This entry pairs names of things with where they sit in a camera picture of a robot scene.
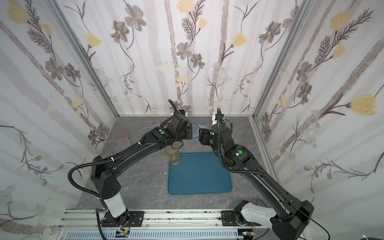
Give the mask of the yellow transparent glass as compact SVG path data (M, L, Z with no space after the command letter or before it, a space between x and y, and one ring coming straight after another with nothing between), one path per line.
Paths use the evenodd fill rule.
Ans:
M176 143L166 146L165 154L172 165L178 165L180 163L180 147Z

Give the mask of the blue frosted glass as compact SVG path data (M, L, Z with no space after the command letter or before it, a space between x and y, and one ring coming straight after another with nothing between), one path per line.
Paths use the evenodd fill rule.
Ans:
M198 139L200 135L201 126L198 124L192 124L192 139Z

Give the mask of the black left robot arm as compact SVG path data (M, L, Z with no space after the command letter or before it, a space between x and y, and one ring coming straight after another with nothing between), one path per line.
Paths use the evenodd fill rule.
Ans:
M138 142L107 158L98 156L91 163L77 165L68 172L68 180L73 187L101 201L103 209L107 212L107 222L113 227L127 226L131 220L129 210L121 196L118 177L148 155L172 146L175 142L192 138L192 124L187 112L178 109L172 100L169 100L169 103L174 109L173 114L159 126L144 133ZM75 171L86 167L92 168L91 180L95 191L80 186L73 178Z

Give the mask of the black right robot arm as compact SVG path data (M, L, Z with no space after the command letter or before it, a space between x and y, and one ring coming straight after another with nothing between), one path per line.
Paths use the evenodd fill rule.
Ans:
M211 128L201 129L199 134L200 143L212 148L224 169L246 178L271 205L264 208L242 201L234 208L237 224L267 227L281 240L300 239L309 223L314 222L311 202L300 201L286 191L245 146L235 143L220 109L213 115Z

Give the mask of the teal plastic tray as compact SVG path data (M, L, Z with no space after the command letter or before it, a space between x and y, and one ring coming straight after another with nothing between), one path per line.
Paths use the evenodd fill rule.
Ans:
M181 153L180 162L169 166L171 195L221 194L231 192L232 188L230 172L213 152Z

